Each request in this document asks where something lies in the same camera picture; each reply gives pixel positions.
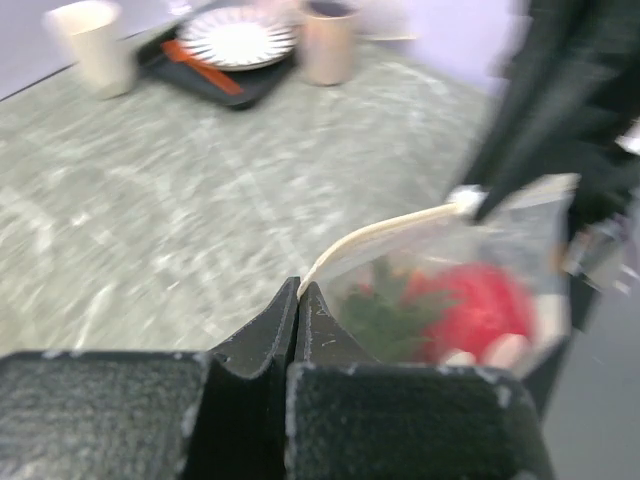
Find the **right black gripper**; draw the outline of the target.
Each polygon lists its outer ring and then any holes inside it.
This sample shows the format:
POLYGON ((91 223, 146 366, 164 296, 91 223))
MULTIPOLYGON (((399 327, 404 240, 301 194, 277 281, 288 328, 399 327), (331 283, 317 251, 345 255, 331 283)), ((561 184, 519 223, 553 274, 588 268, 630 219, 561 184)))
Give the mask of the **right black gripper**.
POLYGON ((483 221, 503 200, 545 175, 576 174, 562 265, 573 238, 628 215, 639 188, 639 156, 618 142, 639 117, 639 4, 533 1, 494 120, 460 182, 485 197, 483 221))

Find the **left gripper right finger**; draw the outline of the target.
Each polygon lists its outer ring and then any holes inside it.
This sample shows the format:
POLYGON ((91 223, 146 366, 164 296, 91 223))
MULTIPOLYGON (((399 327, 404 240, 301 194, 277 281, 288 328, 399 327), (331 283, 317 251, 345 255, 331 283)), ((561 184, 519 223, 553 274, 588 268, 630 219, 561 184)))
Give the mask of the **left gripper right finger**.
POLYGON ((299 304, 285 394, 290 479, 551 479, 533 401, 506 371, 373 363, 320 288, 299 304))

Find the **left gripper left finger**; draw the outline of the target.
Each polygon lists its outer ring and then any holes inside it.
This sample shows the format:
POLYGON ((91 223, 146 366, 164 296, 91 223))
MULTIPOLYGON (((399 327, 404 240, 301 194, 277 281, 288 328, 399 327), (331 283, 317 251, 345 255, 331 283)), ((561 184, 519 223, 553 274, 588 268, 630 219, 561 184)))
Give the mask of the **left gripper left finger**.
POLYGON ((281 479, 299 279, 205 351, 1 360, 5 479, 281 479))

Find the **toy pineapple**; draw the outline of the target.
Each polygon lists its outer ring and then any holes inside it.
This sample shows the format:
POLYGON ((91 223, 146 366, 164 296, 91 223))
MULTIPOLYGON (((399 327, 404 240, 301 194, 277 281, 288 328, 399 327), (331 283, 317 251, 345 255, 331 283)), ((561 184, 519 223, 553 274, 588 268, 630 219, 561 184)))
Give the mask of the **toy pineapple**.
POLYGON ((375 359, 418 360, 434 343, 431 327, 452 304, 452 294, 419 269, 399 269, 385 259, 371 265, 371 280, 349 287, 338 320, 375 359))

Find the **red toy apple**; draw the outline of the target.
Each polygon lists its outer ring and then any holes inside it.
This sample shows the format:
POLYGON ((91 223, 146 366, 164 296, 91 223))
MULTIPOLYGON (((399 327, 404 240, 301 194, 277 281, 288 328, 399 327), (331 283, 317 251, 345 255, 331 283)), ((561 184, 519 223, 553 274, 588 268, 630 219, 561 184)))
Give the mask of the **red toy apple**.
POLYGON ((452 294, 452 304, 429 332, 434 343, 421 362, 511 368, 533 346, 533 295, 505 269, 472 262, 429 277, 452 294))

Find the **polka dot zip bag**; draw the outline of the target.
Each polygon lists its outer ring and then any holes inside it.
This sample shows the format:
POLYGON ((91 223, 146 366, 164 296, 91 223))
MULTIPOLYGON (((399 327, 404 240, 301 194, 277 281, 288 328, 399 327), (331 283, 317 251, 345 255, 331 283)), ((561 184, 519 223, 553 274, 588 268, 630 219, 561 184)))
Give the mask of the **polka dot zip bag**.
POLYGON ((551 262, 576 177, 546 176, 484 224, 477 187, 444 204, 357 229, 321 254, 299 287, 385 363, 482 365, 525 377, 571 331, 565 276, 551 262))

